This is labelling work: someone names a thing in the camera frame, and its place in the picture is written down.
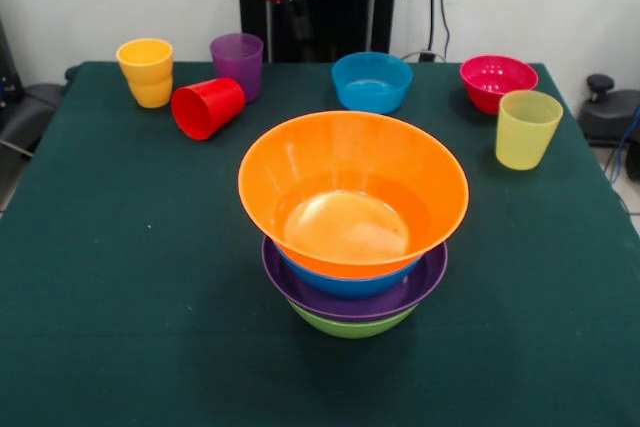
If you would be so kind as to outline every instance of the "blue bowl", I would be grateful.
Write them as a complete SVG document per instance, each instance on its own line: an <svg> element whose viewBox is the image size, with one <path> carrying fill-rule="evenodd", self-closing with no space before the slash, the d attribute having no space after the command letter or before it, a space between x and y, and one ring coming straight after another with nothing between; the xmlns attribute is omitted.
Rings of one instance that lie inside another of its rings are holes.
<svg viewBox="0 0 640 427"><path fill-rule="evenodd" d="M420 261L420 259L418 259L407 265L402 270L390 275L373 277L371 279L351 280L337 279L335 277L316 274L296 264L280 249L278 249L278 252L280 252L280 255L287 266L300 278L300 280L324 294L349 300L366 299L389 290L397 283L402 282L402 279L404 279Z"/></svg>
<svg viewBox="0 0 640 427"><path fill-rule="evenodd" d="M331 69L340 103L349 110L386 114L402 104L413 71L406 62L380 52L359 52Z"/></svg>

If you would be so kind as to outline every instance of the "pink bowl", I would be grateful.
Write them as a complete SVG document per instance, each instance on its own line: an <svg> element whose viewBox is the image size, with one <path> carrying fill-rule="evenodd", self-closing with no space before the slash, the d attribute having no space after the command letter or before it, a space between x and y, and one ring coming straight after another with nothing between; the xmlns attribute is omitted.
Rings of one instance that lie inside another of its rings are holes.
<svg viewBox="0 0 640 427"><path fill-rule="evenodd" d="M481 55L460 67L460 76L473 105L497 115L500 99L514 90L533 90L538 74L528 64L501 55Z"/></svg>

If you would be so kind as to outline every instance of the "table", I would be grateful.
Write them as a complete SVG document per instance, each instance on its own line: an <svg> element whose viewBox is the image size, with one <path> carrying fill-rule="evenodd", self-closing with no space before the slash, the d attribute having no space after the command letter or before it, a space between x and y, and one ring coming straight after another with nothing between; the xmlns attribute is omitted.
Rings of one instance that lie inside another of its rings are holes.
<svg viewBox="0 0 640 427"><path fill-rule="evenodd" d="M296 316L236 174L265 130L338 106L329 70L266 66L259 101L198 143L115 64L81 67L0 222L1 425L640 425L629 219L570 115L536 170L499 165L457 65L416 65L395 113L468 175L442 284L377 338ZM211 73L178 63L176 84Z"/></svg>

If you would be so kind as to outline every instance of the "black pole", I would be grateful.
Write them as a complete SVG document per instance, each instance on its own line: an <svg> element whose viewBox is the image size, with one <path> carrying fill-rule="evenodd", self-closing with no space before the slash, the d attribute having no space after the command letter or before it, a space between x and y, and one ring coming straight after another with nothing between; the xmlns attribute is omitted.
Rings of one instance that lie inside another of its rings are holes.
<svg viewBox="0 0 640 427"><path fill-rule="evenodd" d="M20 102L24 97L24 89L20 82L20 76L9 49L9 41L2 27L0 19L0 91L3 102L7 104Z"/></svg>

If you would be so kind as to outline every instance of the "plastic bowl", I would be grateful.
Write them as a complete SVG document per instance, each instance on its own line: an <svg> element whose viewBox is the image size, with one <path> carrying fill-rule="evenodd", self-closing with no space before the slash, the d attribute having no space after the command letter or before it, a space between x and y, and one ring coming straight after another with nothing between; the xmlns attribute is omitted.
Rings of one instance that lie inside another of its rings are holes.
<svg viewBox="0 0 640 427"><path fill-rule="evenodd" d="M293 310L295 310L300 317L319 331L342 339L364 339L382 334L406 319L409 314L413 312L413 309L415 309L415 307L412 307L401 314L394 315L388 319L376 320L375 322L353 323L324 319L311 312L307 312L293 302L289 302L289 305L293 307Z"/></svg>
<svg viewBox="0 0 640 427"><path fill-rule="evenodd" d="M447 270L447 246L441 244L422 256L406 280L362 300L341 300L307 285L285 265L273 241L266 237L262 264L275 288L307 312L338 322L373 322L400 314L433 292Z"/></svg>
<svg viewBox="0 0 640 427"><path fill-rule="evenodd" d="M289 266L293 272L306 282L311 287L316 288L320 292L323 292L332 297L338 297L341 299L366 299L368 297L374 297L381 294L402 279L413 270L420 259L410 263L404 269L401 269L390 275L383 275L381 277L374 277L372 279L336 279L334 277L327 277L325 275L318 275L315 272L311 272L301 265L296 264L293 260L288 258L284 252L278 251L282 256L282 259Z"/></svg>
<svg viewBox="0 0 640 427"><path fill-rule="evenodd" d="M242 160L238 189L249 217L287 257L337 279L404 269L456 230L469 203L462 167L435 138L350 111L297 117L265 133ZM285 235L292 222L295 242Z"/></svg>
<svg viewBox="0 0 640 427"><path fill-rule="evenodd" d="M360 52L331 69L340 103L350 110L386 114L402 104L413 71L406 62L380 52Z"/></svg>
<svg viewBox="0 0 640 427"><path fill-rule="evenodd" d="M497 115L500 99L514 90L533 90L538 74L524 62L501 55L481 55L460 67L460 76L473 105L482 112Z"/></svg>

